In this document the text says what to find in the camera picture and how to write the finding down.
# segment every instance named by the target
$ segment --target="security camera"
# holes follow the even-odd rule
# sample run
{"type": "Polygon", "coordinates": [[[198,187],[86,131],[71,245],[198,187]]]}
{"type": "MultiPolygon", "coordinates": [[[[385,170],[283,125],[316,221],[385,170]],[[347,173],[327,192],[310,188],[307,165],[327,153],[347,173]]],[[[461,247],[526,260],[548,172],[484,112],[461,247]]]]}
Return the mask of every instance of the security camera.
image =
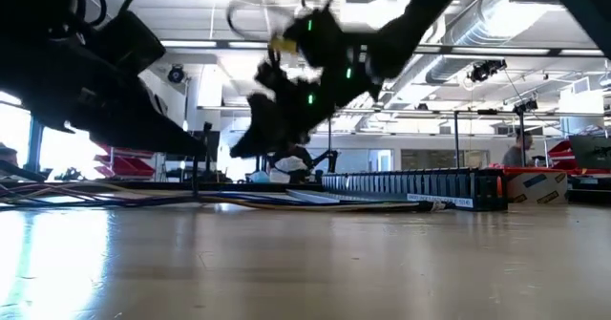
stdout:
{"type": "Polygon", "coordinates": [[[184,70],[182,65],[172,65],[170,73],[168,73],[168,81],[172,83],[181,83],[184,80],[184,70]]]}

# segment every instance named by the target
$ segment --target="metal rack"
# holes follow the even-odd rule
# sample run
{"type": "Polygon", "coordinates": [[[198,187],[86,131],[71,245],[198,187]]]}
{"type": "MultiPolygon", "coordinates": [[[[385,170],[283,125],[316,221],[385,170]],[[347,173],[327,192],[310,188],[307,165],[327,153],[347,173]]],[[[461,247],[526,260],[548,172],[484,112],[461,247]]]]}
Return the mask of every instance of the metal rack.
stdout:
{"type": "Polygon", "coordinates": [[[441,201],[472,211],[507,210],[507,179],[502,170],[448,168],[398,172],[329,174],[326,191],[379,200],[441,201]]]}

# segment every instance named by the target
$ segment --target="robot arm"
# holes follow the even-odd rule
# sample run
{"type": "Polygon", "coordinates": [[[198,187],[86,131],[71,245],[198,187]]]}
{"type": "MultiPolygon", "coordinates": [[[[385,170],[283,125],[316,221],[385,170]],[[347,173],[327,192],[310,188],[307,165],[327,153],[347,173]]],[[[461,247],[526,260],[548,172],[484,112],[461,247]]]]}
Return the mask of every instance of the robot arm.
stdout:
{"type": "MultiPolygon", "coordinates": [[[[287,140],[303,142],[336,109],[364,92],[377,100],[382,83],[400,75],[425,31],[452,0],[411,0],[403,15],[374,33],[343,32],[325,7],[295,19],[281,39],[270,42],[269,60],[256,80],[276,94],[249,98],[252,121],[231,150],[233,157],[273,151],[287,140]],[[301,55],[323,74],[317,82],[291,81],[274,51],[301,55]]],[[[611,56],[611,7],[605,0],[559,0],[607,57],[611,56]]]]}

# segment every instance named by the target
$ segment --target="window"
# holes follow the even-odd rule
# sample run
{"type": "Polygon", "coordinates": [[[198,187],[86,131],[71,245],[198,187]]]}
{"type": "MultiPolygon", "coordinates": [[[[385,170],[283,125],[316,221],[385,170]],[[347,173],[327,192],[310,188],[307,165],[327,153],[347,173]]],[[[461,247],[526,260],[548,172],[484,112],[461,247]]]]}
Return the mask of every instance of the window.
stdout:
{"type": "Polygon", "coordinates": [[[0,92],[0,100],[0,142],[17,151],[17,160],[23,166],[28,159],[32,117],[28,111],[9,105],[21,104],[14,96],[0,92]]]}
{"type": "MultiPolygon", "coordinates": [[[[393,169],[392,150],[390,149],[335,149],[339,153],[335,163],[337,173],[356,173],[373,171],[391,171],[393,169]]],[[[314,159],[323,154],[326,149],[309,148],[307,152],[314,159]]],[[[319,163],[314,170],[328,169],[328,160],[319,163]]]]}
{"type": "MultiPolygon", "coordinates": [[[[496,133],[498,135],[514,135],[516,133],[516,129],[513,126],[499,126],[496,127],[496,133]]],[[[524,126],[524,130],[530,132],[532,135],[543,135],[543,127],[542,126],[524,126]]]]}
{"type": "Polygon", "coordinates": [[[106,155],[106,152],[89,140],[89,133],[74,130],[74,134],[63,133],[45,128],[42,132],[40,147],[40,169],[52,169],[53,175],[59,175],[73,167],[87,179],[102,178],[95,171],[100,163],[94,161],[95,155],[106,155]]]}
{"type": "MultiPolygon", "coordinates": [[[[401,150],[401,169],[454,168],[454,150],[401,150]]],[[[460,151],[460,166],[486,167],[490,161],[488,151],[460,151]]]]}

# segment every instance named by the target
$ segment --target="yellow label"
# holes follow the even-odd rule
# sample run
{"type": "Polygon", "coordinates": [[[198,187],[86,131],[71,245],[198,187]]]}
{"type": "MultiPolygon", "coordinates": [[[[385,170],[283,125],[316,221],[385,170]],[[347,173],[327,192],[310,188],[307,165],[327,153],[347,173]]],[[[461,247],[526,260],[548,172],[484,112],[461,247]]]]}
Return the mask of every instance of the yellow label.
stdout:
{"type": "Polygon", "coordinates": [[[297,42],[281,37],[272,38],[269,47],[278,52],[297,53],[297,42]]]}

